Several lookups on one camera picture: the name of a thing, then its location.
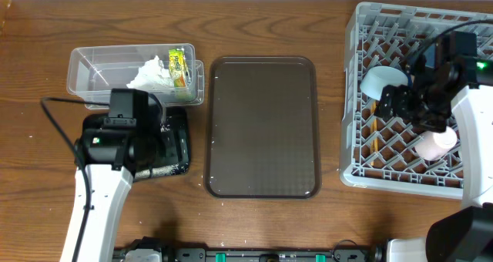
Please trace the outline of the light blue small bowl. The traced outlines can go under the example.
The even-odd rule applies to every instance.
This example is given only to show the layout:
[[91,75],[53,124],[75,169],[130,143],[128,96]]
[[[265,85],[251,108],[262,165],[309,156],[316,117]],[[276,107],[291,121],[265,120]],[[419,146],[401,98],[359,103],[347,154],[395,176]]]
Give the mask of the light blue small bowl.
[[375,66],[369,69],[360,84],[361,92],[366,96],[380,100],[385,86],[408,84],[408,77],[399,69],[390,66]]

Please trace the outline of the white tissue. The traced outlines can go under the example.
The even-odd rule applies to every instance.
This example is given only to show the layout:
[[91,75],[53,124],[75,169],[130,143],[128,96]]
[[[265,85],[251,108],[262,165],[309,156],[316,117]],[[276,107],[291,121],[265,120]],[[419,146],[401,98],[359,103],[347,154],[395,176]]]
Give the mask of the white tissue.
[[156,55],[153,59],[145,62],[142,67],[139,67],[136,77],[130,81],[126,87],[128,89],[157,91],[172,89],[174,83],[169,74],[169,70],[164,66],[163,61]]

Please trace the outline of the pink cup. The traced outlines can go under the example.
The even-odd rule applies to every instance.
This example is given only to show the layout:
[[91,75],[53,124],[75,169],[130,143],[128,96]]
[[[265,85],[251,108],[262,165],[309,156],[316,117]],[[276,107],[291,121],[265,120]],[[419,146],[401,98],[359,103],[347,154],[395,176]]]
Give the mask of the pink cup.
[[440,159],[455,147],[458,136],[451,127],[446,127],[443,133],[425,131],[421,140],[414,146],[416,153],[424,160],[434,161]]

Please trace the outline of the wooden chopstick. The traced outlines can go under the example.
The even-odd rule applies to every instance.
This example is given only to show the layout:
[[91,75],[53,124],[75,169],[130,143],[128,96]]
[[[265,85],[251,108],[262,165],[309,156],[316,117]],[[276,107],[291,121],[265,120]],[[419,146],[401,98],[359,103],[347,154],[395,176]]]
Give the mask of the wooden chopstick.
[[377,138],[378,128],[377,128],[377,123],[378,123],[378,120],[377,119],[374,119],[374,121],[371,124],[371,132],[372,133],[376,133],[374,139],[371,142],[371,152],[372,153],[376,153],[378,151],[378,138]]
[[[374,114],[377,108],[377,101],[374,101],[372,106],[371,106],[371,113]],[[377,132],[377,120],[374,119],[372,124],[371,124],[371,132],[375,133]],[[371,143],[371,153],[376,153],[378,151],[378,142],[377,139],[374,139]]]

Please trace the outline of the green yellow snack wrapper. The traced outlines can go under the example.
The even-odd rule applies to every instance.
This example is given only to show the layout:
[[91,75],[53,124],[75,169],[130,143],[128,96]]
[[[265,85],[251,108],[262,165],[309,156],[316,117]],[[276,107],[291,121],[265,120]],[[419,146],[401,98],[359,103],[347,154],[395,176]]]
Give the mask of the green yellow snack wrapper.
[[169,74],[174,88],[178,89],[178,98],[184,102],[188,101],[191,98],[189,90],[191,79],[184,48],[169,50]]

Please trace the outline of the blue plate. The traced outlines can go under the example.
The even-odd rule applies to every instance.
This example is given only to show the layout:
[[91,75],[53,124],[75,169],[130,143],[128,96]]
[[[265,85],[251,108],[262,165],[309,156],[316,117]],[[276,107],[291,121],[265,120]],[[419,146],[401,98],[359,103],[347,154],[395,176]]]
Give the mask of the blue plate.
[[407,59],[407,70],[414,81],[419,76],[431,74],[435,68],[436,45],[433,44],[421,54],[414,52]]

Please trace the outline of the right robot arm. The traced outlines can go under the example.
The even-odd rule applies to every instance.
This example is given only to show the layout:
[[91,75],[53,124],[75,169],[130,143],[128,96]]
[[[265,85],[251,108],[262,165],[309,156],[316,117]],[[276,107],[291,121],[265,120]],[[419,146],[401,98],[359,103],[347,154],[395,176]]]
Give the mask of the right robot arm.
[[492,259],[492,63],[458,56],[438,65],[424,84],[385,86],[376,116],[399,116],[434,132],[453,116],[464,175],[461,210],[431,225],[425,238],[393,239],[387,261],[490,261]]

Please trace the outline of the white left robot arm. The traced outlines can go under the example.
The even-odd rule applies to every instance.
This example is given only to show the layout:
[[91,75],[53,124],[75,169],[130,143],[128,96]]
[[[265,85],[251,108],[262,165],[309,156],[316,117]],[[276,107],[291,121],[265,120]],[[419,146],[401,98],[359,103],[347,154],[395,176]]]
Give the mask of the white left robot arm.
[[73,149],[75,199],[61,259],[110,261],[132,185],[188,171],[188,120],[184,115],[144,121],[90,115]]

